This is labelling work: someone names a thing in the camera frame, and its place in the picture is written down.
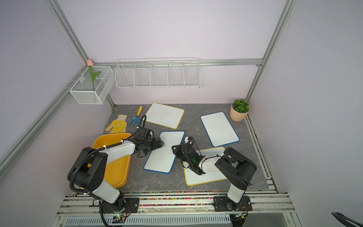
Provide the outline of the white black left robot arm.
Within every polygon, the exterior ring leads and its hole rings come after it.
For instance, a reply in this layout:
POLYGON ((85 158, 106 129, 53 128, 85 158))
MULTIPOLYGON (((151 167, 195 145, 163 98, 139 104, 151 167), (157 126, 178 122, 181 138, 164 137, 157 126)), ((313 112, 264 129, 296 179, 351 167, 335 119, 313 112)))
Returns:
POLYGON ((135 152, 147 154, 164 146, 160 137, 154 137, 151 129, 140 127, 119 142, 101 148, 84 148, 68 173, 71 191, 88 194, 100 202, 100 209, 121 213, 129 204, 124 193, 105 180, 109 163, 135 152))

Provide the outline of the blue-framed whiteboard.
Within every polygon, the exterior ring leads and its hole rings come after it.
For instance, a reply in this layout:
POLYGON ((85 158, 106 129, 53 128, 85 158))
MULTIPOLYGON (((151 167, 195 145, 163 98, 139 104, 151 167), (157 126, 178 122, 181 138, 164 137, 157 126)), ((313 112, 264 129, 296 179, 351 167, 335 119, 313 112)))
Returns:
POLYGON ((172 171, 176 159, 172 146, 180 145, 184 136, 185 131, 161 132, 159 137, 164 142, 164 145, 150 153, 144 165, 144 170, 169 174, 172 171))
POLYGON ((224 112, 203 115, 200 119, 213 147, 225 146, 240 141, 224 112))

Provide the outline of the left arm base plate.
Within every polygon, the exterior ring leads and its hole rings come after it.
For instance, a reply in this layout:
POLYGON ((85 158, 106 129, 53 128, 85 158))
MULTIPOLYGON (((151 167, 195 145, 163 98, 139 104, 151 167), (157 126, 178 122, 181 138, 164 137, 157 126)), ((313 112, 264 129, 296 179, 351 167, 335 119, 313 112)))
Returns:
POLYGON ((120 213, 137 213, 140 204, 140 198, 130 197, 118 199, 115 203, 111 204, 106 201, 101 202, 102 213, 106 214, 120 214, 120 213))

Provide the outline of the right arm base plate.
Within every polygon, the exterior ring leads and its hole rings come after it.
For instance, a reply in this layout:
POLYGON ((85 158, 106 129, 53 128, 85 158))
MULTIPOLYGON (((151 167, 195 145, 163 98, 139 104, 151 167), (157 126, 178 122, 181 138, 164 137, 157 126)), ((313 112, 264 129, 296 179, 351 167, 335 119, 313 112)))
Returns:
POLYGON ((234 202, 227 196, 213 197, 213 206, 216 212, 252 211, 251 200, 244 195, 239 202, 234 202))

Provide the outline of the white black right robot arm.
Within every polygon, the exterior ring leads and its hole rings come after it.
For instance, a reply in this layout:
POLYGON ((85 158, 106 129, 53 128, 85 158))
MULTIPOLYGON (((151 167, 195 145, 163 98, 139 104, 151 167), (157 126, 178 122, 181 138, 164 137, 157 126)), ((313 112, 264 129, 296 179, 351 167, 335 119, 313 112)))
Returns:
POLYGON ((232 147, 227 147, 222 154, 206 157, 197 152, 193 145, 194 141, 189 140, 172 146, 172 152, 181 161, 183 168, 198 176, 212 172, 223 174, 231 183, 226 204, 239 205, 257 171, 256 164, 232 147))

